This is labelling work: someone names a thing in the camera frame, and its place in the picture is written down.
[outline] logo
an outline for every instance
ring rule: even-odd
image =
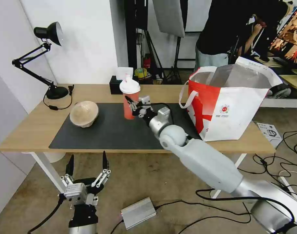
[[[227,114],[229,112],[229,106],[228,105],[223,105],[220,109],[220,113],[222,114]]]

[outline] concrete floor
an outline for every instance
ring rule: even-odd
[[[282,134],[285,131],[297,129],[297,109],[261,108],[254,121],[274,124]],[[287,142],[294,146],[297,136]],[[297,162],[297,156],[282,144],[278,148],[278,156]],[[76,154],[75,178],[96,177],[101,171],[102,154]],[[99,194],[97,215],[99,216],[98,233],[109,234],[115,224],[120,221],[120,210],[143,198],[150,197],[154,205],[183,199],[189,202],[203,202],[217,207],[244,212],[244,206],[239,201],[217,202],[204,201],[195,195],[196,189],[207,188],[207,185],[187,170],[172,154],[107,154],[112,170],[111,177],[105,189]],[[60,175],[65,173],[65,165],[70,155],[66,155],[59,162],[54,163]],[[278,173],[281,160],[270,166],[272,173]],[[263,170],[247,155],[240,168],[253,172]],[[297,171],[295,166],[287,167]],[[246,177],[273,181],[268,175],[251,175]],[[288,179],[297,184],[297,174]],[[58,191],[36,164],[25,181],[19,187],[13,198],[0,214],[0,234],[27,233],[27,231],[42,221],[56,206]],[[57,213],[41,228],[33,233],[68,233],[68,222],[72,218],[73,210],[65,201]],[[176,234],[187,224],[207,216],[220,215],[246,221],[249,217],[237,217],[212,208],[199,205],[172,204],[160,208],[157,216],[126,231],[124,224],[116,229],[115,234],[122,233],[163,233]],[[265,233],[252,220],[249,224],[238,224],[223,219],[212,218],[202,221],[183,233]]]

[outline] black tissue box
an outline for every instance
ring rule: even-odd
[[[117,80],[116,76],[112,76],[109,82],[109,88],[110,88],[110,93],[111,94],[122,94],[120,91],[119,85],[122,82],[122,80]]]

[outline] shopping bag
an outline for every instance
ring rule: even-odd
[[[181,99],[188,83],[188,99]],[[268,90],[281,84],[268,67],[239,57],[235,64],[200,67],[184,84],[179,105],[187,108],[204,141],[237,140],[254,117]]]

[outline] bowl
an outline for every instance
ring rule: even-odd
[[[99,108],[96,103],[91,101],[82,101],[77,103],[70,112],[70,121],[82,128],[90,127],[97,116]]]

